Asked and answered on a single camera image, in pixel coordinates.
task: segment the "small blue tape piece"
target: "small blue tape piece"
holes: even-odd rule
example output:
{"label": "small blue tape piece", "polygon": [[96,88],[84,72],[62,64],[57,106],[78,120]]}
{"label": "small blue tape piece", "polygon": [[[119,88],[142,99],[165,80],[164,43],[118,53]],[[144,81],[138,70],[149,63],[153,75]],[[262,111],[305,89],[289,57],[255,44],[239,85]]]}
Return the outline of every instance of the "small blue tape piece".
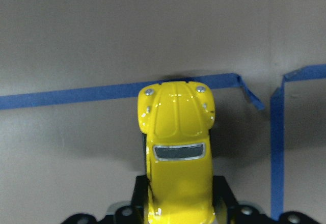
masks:
{"label": "small blue tape piece", "polygon": [[284,87],[286,82],[324,79],[326,65],[312,65],[287,73],[270,99],[271,217],[284,211]]}
{"label": "small blue tape piece", "polygon": [[181,79],[156,80],[121,85],[92,88],[69,89],[61,91],[0,96],[0,109],[15,109],[48,106],[65,103],[81,103],[108,99],[137,97],[138,92],[146,86],[166,81],[198,81],[211,89],[242,87],[257,109],[264,109],[264,104],[248,89],[241,76],[234,73],[206,75]]}

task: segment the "windshield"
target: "windshield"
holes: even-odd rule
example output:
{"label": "windshield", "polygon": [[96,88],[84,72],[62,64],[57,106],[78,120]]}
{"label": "windshield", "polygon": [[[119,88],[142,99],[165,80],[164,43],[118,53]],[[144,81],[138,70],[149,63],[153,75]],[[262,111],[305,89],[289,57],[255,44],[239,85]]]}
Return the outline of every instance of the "windshield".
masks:
{"label": "windshield", "polygon": [[188,144],[180,146],[154,146],[155,158],[161,161],[199,159],[205,155],[205,144]]}

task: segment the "blue tape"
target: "blue tape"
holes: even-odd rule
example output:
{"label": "blue tape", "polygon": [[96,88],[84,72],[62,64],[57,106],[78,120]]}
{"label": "blue tape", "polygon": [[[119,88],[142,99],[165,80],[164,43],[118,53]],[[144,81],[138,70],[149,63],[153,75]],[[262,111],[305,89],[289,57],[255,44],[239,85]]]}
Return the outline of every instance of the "blue tape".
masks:
{"label": "blue tape", "polygon": [[242,77],[234,73],[1,96],[0,109],[15,109],[137,97],[138,92],[143,87],[155,83],[177,80],[202,82],[207,84],[211,89],[242,87],[256,108],[264,109],[264,104],[248,89],[247,85],[242,80]]}
{"label": "blue tape", "polygon": [[271,217],[284,211],[284,86],[286,82],[326,78],[326,65],[312,65],[287,73],[270,99]]}

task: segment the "blue tape strip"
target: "blue tape strip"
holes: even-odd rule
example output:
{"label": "blue tape strip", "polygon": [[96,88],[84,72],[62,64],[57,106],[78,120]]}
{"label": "blue tape strip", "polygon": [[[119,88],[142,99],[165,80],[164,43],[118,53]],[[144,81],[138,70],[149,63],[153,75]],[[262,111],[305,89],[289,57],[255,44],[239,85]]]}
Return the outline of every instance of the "blue tape strip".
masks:
{"label": "blue tape strip", "polygon": [[326,65],[312,65],[284,75],[270,99],[271,217],[284,211],[284,86],[286,82],[326,78]]}
{"label": "blue tape strip", "polygon": [[0,97],[0,109],[47,106],[65,103],[80,103],[107,99],[136,97],[146,86],[166,81],[198,81],[207,84],[211,89],[242,87],[257,109],[264,109],[264,104],[248,89],[242,77],[230,74],[206,75],[181,79],[156,80],[103,87],[69,89],[61,91],[9,95]]}

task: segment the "yellow toy car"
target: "yellow toy car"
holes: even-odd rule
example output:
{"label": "yellow toy car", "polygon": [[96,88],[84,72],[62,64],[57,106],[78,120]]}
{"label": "yellow toy car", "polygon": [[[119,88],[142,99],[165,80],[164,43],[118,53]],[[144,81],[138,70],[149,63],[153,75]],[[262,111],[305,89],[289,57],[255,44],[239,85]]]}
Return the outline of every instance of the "yellow toy car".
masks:
{"label": "yellow toy car", "polygon": [[149,180],[145,223],[214,221],[209,140],[214,120],[214,97],[205,84],[164,82],[140,91],[138,121]]}

